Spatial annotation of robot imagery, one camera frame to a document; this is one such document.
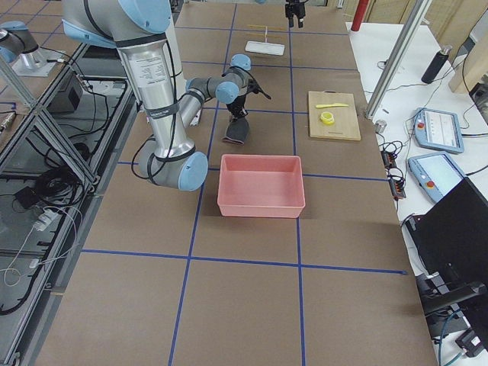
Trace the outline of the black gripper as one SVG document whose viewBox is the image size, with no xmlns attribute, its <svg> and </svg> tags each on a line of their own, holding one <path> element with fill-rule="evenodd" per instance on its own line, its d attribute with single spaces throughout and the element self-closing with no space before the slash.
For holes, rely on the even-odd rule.
<svg viewBox="0 0 488 366">
<path fill-rule="evenodd" d="M 247 116 L 248 112 L 245 109 L 246 97 L 237 97 L 232 103 L 227 105 L 227 110 L 230 112 L 230 121 L 235 121 Z"/>
<path fill-rule="evenodd" d="M 288 20 L 289 28 L 297 24 L 298 28 L 303 27 L 303 21 L 306 16 L 305 1 L 300 0 L 286 0 L 285 1 L 285 17 Z"/>
</svg>

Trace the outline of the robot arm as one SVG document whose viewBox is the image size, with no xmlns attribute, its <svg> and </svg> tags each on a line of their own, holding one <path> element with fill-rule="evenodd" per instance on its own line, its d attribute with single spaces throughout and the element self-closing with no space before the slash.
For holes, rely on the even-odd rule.
<svg viewBox="0 0 488 366">
<path fill-rule="evenodd" d="M 86 44 L 113 49 L 121 37 L 112 29 L 134 29 L 142 35 L 172 31 L 174 1 L 66 1 L 63 6 L 65 33 Z M 22 21 L 1 24 L 1 57 L 7 63 L 20 59 L 24 68 L 36 72 L 47 64 L 47 57 Z"/>
<path fill-rule="evenodd" d="M 236 54 L 221 76 L 195 78 L 178 93 L 178 44 L 171 36 L 168 1 L 64 1 L 65 34 L 80 43 L 115 49 L 152 136 L 136 153 L 136 176 L 154 185 L 195 191 L 205 181 L 208 161 L 186 128 L 208 100 L 216 98 L 232 120 L 249 127 L 243 110 L 249 93 L 262 88 L 251 75 L 251 60 Z"/>
</svg>

